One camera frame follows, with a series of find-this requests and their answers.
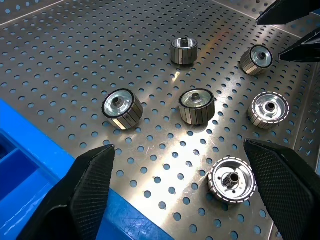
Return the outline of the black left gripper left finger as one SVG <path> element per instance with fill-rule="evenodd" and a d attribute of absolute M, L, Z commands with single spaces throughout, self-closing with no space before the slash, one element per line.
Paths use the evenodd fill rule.
<path fill-rule="evenodd" d="M 112 144 L 80 155 L 45 195 L 18 240 L 96 240 L 107 208 Z"/>

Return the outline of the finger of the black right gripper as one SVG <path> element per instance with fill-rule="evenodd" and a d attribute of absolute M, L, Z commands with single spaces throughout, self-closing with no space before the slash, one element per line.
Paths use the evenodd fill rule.
<path fill-rule="evenodd" d="M 257 25 L 285 25 L 320 9 L 320 0 L 276 0 L 257 19 Z"/>
<path fill-rule="evenodd" d="M 320 62 L 320 27 L 279 53 L 279 59 L 290 62 Z"/>

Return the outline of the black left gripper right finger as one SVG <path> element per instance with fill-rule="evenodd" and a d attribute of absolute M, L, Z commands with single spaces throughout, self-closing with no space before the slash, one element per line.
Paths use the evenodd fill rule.
<path fill-rule="evenodd" d="M 320 240 L 320 176 L 291 148 L 248 138 L 243 146 L 283 240 Z"/>

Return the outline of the metal rotor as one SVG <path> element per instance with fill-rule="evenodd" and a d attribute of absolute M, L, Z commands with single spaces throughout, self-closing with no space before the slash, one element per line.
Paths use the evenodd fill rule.
<path fill-rule="evenodd" d="M 272 52 L 263 45 L 254 45 L 240 58 L 240 67 L 250 76 L 261 74 L 273 64 Z"/>
<path fill-rule="evenodd" d="M 211 91 L 195 88 L 178 99 L 181 119 L 189 125 L 207 124 L 215 115 L 215 98 Z"/>
<path fill-rule="evenodd" d="M 279 93 L 266 91 L 258 94 L 248 108 L 250 122 L 260 129 L 278 126 L 289 115 L 290 105 Z"/>
<path fill-rule="evenodd" d="M 170 59 L 178 65 L 191 65 L 198 58 L 198 42 L 194 38 L 180 37 L 171 42 Z"/>
<path fill-rule="evenodd" d="M 101 111 L 107 121 L 120 130 L 128 130 L 136 126 L 144 112 L 140 100 L 126 88 L 111 92 L 104 99 Z"/>
<path fill-rule="evenodd" d="M 237 157 L 218 160 L 207 175 L 207 185 L 214 197 L 227 204 L 249 200 L 257 189 L 251 166 Z"/>

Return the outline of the metal rotor bottom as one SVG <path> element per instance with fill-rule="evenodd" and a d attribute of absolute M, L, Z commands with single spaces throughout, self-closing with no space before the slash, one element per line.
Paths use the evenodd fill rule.
<path fill-rule="evenodd" d="M 251 166 L 237 157 L 218 160 L 207 175 L 207 185 L 214 197 L 227 204 L 249 200 L 257 189 Z"/>

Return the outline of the blue plastic bin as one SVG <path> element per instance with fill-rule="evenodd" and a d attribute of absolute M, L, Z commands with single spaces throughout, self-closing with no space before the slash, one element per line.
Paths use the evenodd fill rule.
<path fill-rule="evenodd" d="M 74 158 L 0 99 L 0 240 L 16 240 Z M 173 240 L 114 190 L 97 240 Z"/>

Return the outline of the perforated stainless steel tray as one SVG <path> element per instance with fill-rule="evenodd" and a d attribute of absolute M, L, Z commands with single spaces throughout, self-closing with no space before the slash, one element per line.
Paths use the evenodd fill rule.
<path fill-rule="evenodd" d="M 285 25 L 257 25 L 273 0 L 0 0 L 0 99 L 74 158 L 113 145 L 110 186 L 176 240 L 283 240 L 259 192 L 228 204 L 209 190 L 220 159 L 249 163 L 245 139 L 286 146 L 313 168 L 320 158 L 320 65 L 279 53 L 320 27 L 320 13 Z M 197 60 L 171 61 L 171 42 L 197 40 Z M 272 65 L 259 75 L 240 67 L 254 45 Z M 117 89 L 143 107 L 127 130 L 102 113 Z M 190 125 L 179 98 L 214 95 L 215 114 Z M 263 92 L 282 95 L 279 125 L 253 125 L 248 108 Z"/>

